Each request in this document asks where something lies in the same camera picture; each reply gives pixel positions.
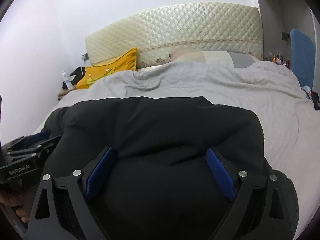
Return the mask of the person's left hand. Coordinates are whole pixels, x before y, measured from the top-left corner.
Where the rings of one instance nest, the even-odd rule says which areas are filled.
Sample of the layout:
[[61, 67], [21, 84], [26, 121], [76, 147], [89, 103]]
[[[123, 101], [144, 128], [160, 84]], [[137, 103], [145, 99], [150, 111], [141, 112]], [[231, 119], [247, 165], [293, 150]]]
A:
[[27, 214], [27, 211], [23, 206], [23, 202], [25, 199], [24, 194], [9, 194], [7, 192], [1, 191], [0, 199], [1, 204], [4, 204], [9, 207], [17, 207], [16, 215], [18, 215], [18, 217], [21, 219], [23, 223], [29, 222], [29, 215]]

